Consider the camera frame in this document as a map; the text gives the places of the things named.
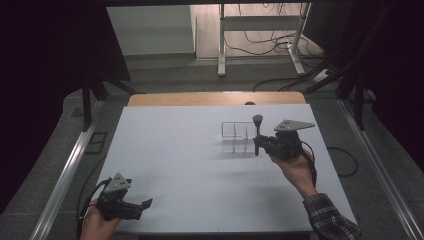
white table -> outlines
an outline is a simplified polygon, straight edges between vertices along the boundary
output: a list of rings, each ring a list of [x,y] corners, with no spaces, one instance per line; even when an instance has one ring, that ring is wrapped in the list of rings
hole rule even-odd
[[[246,233],[312,231],[299,193],[261,149],[258,157],[222,153],[221,123],[264,117],[263,135],[283,119],[315,123],[308,104],[126,107],[99,181],[133,180],[125,201],[153,198],[139,221],[118,231]],[[316,156],[317,189],[355,222],[319,127],[299,131]]]

hand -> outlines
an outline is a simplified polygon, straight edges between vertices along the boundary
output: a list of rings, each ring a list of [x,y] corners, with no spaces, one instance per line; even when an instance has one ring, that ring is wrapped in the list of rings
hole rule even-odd
[[[119,218],[106,221],[99,209],[97,209],[96,203],[97,200],[93,200],[90,204],[91,207],[85,216],[80,240],[108,240],[121,221]]]
[[[312,155],[308,151],[304,151],[312,159]],[[318,194],[312,182],[311,171],[305,157],[299,155],[291,160],[281,160],[275,156],[270,157],[272,162],[281,168],[284,176],[299,191],[303,199]]]

electrical cable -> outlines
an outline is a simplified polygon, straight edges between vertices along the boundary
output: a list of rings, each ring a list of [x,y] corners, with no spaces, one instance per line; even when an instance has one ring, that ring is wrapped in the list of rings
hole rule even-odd
[[[318,66],[313,68],[308,74],[302,76],[302,78],[299,79],[299,81],[296,81],[294,83],[287,84],[285,86],[282,86],[280,89],[278,89],[277,92],[282,92],[283,90],[289,89],[291,87],[297,86],[301,83],[304,83],[309,80],[309,77],[314,76],[315,74],[318,74],[318,72],[322,69],[324,69],[329,64],[328,61],[323,61]]]
[[[306,153],[305,150],[302,149],[302,156],[306,159],[306,161],[308,162],[309,165],[309,170],[311,170],[311,176],[312,176],[312,183],[314,184],[314,187],[316,187],[317,184],[317,170],[315,168],[315,154],[314,154],[314,150],[312,150],[312,147],[304,142],[304,141],[300,141],[301,143],[305,144],[306,146],[309,147],[309,149],[311,150],[311,155],[312,155],[312,159],[309,156],[309,154]]]
[[[265,54],[267,54],[267,53],[270,53],[270,52],[272,52],[275,48],[276,48],[276,46],[274,46],[272,49],[270,49],[269,51],[266,51],[266,52],[262,52],[262,53],[253,53],[253,52],[250,52],[250,51],[247,51],[247,50],[245,50],[245,49],[242,49],[242,48],[236,48],[236,47],[232,47],[232,46],[230,46],[228,43],[227,43],[227,39],[225,39],[225,37],[224,37],[224,42],[225,42],[225,45],[227,45],[227,47],[228,48],[230,48],[230,49],[233,49],[233,50],[239,50],[239,51],[243,51],[243,52],[246,52],[246,53],[249,53],[249,54],[252,54],[252,55],[258,55],[258,56],[260,56],[260,55],[265,55]],[[279,43],[278,45],[283,45],[283,44],[287,44],[288,42],[282,42],[282,43]]]
[[[325,68],[325,66],[327,66],[327,64],[328,64],[328,62],[325,62],[325,61],[324,61],[324,62],[322,62],[320,65],[318,65],[317,67],[313,68],[313,69],[312,69],[309,73],[307,73],[307,74],[305,74],[305,75],[303,75],[303,76],[301,76],[301,77],[297,77],[297,78],[275,78],[275,79],[268,79],[268,80],[261,81],[261,82],[259,82],[259,83],[255,84],[255,85],[253,86],[252,91],[253,91],[253,92],[255,92],[255,91],[256,91],[256,88],[257,88],[258,86],[260,86],[260,85],[262,85],[262,84],[265,84],[265,83],[269,83],[269,82],[283,81],[283,80],[299,80],[299,81],[296,81],[296,82],[294,82],[294,83],[291,83],[291,84],[288,84],[288,85],[283,86],[282,88],[280,88],[280,89],[278,90],[278,92],[281,92],[281,91],[282,91],[282,90],[284,90],[285,88],[289,88],[289,87],[296,86],[296,85],[298,85],[298,84],[300,84],[300,83],[303,83],[304,81],[308,80],[310,76],[313,76],[313,75],[314,75],[314,74],[316,74],[319,70],[324,69],[324,68]]]
[[[255,85],[253,86],[252,91],[253,91],[253,92],[255,92],[256,88],[257,88],[259,85],[262,85],[262,84],[265,84],[265,83],[275,82],[275,81],[283,81],[283,80],[297,80],[297,79],[301,79],[301,78],[298,78],[298,77],[297,77],[297,78],[275,78],[275,79],[268,79],[268,80],[265,80],[265,81],[262,81],[262,82],[259,82],[259,83],[255,84]]]
[[[94,171],[96,171],[96,169],[99,167],[100,163],[102,163],[104,160],[106,159],[106,155],[103,156],[102,158],[100,158],[99,162],[96,164],[96,166],[94,166],[94,168],[91,170],[90,174],[88,174],[87,178],[84,181],[84,184],[82,185],[81,191],[78,195],[78,202],[77,202],[77,209],[75,211],[76,213],[76,221],[78,222],[79,220],[79,212],[80,212],[80,204],[81,204],[81,197],[82,197],[82,193],[84,192],[84,189],[88,183],[88,180],[90,179],[90,177],[93,175]]]
[[[107,180],[103,180],[101,181],[99,184],[96,185],[96,187],[93,189],[93,191],[91,191],[90,195],[88,196],[87,200],[84,203],[83,208],[81,209],[81,212],[79,214],[78,217],[78,221],[77,221],[77,240],[80,239],[81,237],[81,233],[82,233],[82,227],[84,225],[84,219],[85,219],[85,214],[90,206],[90,202],[91,202],[91,198],[94,196],[94,194],[97,192],[97,190],[103,186],[103,185],[107,185],[112,181],[111,178],[107,179]]]
[[[346,153],[352,159],[352,162],[355,164],[355,168],[353,169],[352,172],[347,173],[347,174],[337,173],[337,175],[339,177],[351,177],[358,172],[358,168],[359,168],[358,160],[356,160],[356,158],[350,152],[344,150],[343,148],[339,148],[339,147],[327,147],[327,149],[328,150],[337,150],[337,151],[341,151],[341,152]]]

dark wall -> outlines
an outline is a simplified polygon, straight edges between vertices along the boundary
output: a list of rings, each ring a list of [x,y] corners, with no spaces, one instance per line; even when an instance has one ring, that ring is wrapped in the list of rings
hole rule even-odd
[[[397,1],[368,51],[375,113],[424,171],[424,4]]]
[[[0,31],[3,211],[82,78],[95,78],[95,71],[118,80],[129,75],[105,8],[2,1]]]

plaid sleeve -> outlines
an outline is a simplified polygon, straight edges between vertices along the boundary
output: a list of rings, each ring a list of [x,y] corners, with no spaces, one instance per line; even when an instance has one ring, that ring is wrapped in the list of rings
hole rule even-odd
[[[324,239],[360,239],[358,225],[340,215],[330,198],[319,193],[303,201],[309,221],[317,235]]]

